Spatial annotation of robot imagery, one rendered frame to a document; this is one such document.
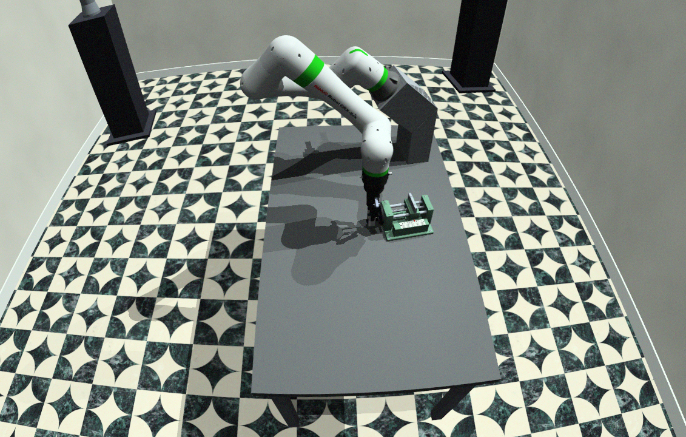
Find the green bench vise with handwheel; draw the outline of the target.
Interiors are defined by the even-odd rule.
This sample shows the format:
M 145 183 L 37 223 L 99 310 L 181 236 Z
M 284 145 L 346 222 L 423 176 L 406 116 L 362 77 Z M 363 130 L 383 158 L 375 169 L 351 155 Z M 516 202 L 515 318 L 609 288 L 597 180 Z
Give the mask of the green bench vise with handwheel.
M 389 201 L 379 202 L 381 208 L 375 221 L 378 221 L 383 227 L 387 241 L 434 234 L 431 227 L 434 208 L 432 208 L 429 197 L 423 195 L 421 201 L 415 202 L 413 200 L 411 193 L 409 193 L 408 198 L 404 199 L 404 203 L 390 205 Z M 404 206 L 405 209 L 392 210 L 392 208 L 399 206 Z

